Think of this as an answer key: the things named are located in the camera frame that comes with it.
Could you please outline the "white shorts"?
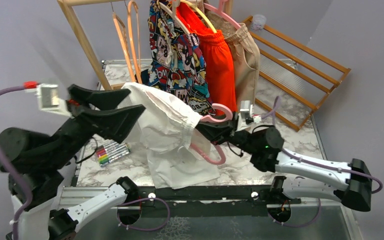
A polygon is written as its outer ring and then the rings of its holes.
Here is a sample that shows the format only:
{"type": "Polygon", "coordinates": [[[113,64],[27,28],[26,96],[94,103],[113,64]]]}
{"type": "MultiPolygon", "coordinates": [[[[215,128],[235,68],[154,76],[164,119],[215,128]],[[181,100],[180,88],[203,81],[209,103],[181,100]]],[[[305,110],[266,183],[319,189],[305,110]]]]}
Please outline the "white shorts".
{"type": "Polygon", "coordinates": [[[119,108],[145,106],[125,142],[144,147],[147,165],[156,188],[181,189],[220,177],[214,164],[207,162],[193,147],[207,156],[211,143],[196,126],[202,116],[178,97],[136,82],[122,86],[130,90],[119,108]]]}

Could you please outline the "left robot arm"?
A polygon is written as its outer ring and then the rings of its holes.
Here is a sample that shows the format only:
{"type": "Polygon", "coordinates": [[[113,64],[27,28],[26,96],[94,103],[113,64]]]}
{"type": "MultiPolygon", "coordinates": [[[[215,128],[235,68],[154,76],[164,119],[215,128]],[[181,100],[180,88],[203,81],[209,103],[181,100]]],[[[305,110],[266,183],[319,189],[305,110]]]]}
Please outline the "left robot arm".
{"type": "Polygon", "coordinates": [[[122,143],[145,111],[142,104],[119,107],[129,89],[90,90],[72,84],[64,100],[47,95],[48,84],[27,82],[0,90],[0,96],[34,90],[40,103],[67,115],[52,135],[9,127],[0,133],[0,172],[8,173],[14,208],[8,240],[72,240],[91,220],[110,208],[135,205],[140,214],[140,191],[127,176],[103,193],[76,206],[54,210],[52,204],[63,181],[60,169],[95,135],[122,143]]]}

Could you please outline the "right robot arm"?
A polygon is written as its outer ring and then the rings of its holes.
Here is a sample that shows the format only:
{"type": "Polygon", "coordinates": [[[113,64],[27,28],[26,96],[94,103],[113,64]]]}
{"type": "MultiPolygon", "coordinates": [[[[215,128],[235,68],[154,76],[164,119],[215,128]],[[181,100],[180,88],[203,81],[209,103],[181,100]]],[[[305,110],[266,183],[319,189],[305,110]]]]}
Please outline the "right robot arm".
{"type": "Polygon", "coordinates": [[[279,176],[268,190],[269,199],[280,204],[297,198],[328,199],[343,206],[369,212],[374,177],[363,160],[328,161],[284,148],[285,140],[274,125],[260,125],[251,132],[239,129],[238,120],[200,121],[195,127],[214,145],[229,143],[250,154],[250,163],[261,172],[298,176],[279,176]]]}

